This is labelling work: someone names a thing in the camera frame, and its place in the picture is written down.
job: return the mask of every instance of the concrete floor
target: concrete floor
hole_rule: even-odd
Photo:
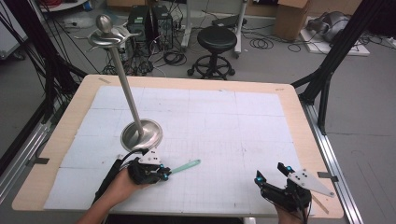
[[[92,17],[102,11],[90,12]],[[212,20],[206,16],[203,25]],[[272,20],[247,18],[249,27],[271,24]],[[93,28],[81,29],[71,35],[84,36]],[[192,34],[187,49],[187,61],[181,66],[163,66],[148,76],[169,78],[188,77],[187,70],[202,54],[203,49],[194,44]],[[95,74],[95,70],[81,56],[70,40],[65,44],[72,55],[72,63],[82,70]],[[88,49],[86,41],[78,46]],[[307,52],[301,46],[299,52],[288,49],[289,44],[274,42],[272,49],[254,49],[249,40],[242,40],[242,54],[238,59],[231,52],[224,53],[236,71],[231,81],[291,83],[314,72],[323,59],[323,54]],[[330,90],[326,130],[334,153],[343,170],[352,196],[361,212],[364,223],[394,223],[396,220],[396,50],[370,43],[366,46],[370,56],[347,56],[336,70]],[[97,49],[86,53],[99,71],[106,65],[105,53]],[[43,91],[29,60],[0,63],[0,155],[9,147],[24,123],[32,116],[43,100]],[[29,174],[25,168],[11,192],[0,205],[1,223],[71,223],[81,213],[66,212],[20,212],[11,208],[11,203]],[[277,223],[274,218],[259,218],[258,223]],[[310,223],[347,223],[345,218],[317,220]]]

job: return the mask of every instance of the wooden table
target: wooden table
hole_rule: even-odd
[[[162,77],[128,77],[128,80],[130,85],[134,87],[184,90],[221,89],[277,94],[290,128],[300,164],[312,174],[327,172],[298,96],[291,85]],[[33,167],[12,204],[13,209],[44,211],[44,203],[50,194],[58,168],[101,86],[120,86],[120,81],[118,77],[104,75],[89,75],[84,78],[40,155],[41,158],[49,158],[49,162],[47,164],[36,164]],[[335,192],[330,179],[320,179],[320,181],[328,189]],[[315,217],[341,218],[344,215],[337,197],[329,198],[315,192],[313,192],[313,196],[315,198],[313,200]]]

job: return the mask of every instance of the black stool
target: black stool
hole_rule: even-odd
[[[237,41],[236,35],[227,28],[209,26],[200,31],[197,38],[198,43],[203,48],[209,50],[212,55],[206,55],[199,58],[192,68],[187,71],[187,74],[192,76],[196,69],[197,72],[202,75],[201,78],[221,77],[224,80],[227,80],[227,75],[233,76],[235,74],[235,70],[233,70],[230,63],[225,58],[220,57],[219,54],[235,47]],[[200,61],[205,58],[210,58],[209,63],[200,63]],[[218,65],[218,59],[223,60],[225,63]],[[221,72],[220,68],[225,68],[227,71]]]

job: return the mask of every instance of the stool wheel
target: stool wheel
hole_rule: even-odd
[[[187,70],[187,75],[189,75],[189,77],[190,77],[194,74],[194,72],[195,72],[194,69],[189,69],[189,70]]]

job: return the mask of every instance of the teal tool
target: teal tool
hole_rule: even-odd
[[[201,163],[201,160],[195,160],[195,161],[190,161],[182,166],[177,167],[176,169],[171,170],[172,174],[178,173],[180,171],[184,171],[187,170],[193,166],[198,165],[199,163]]]

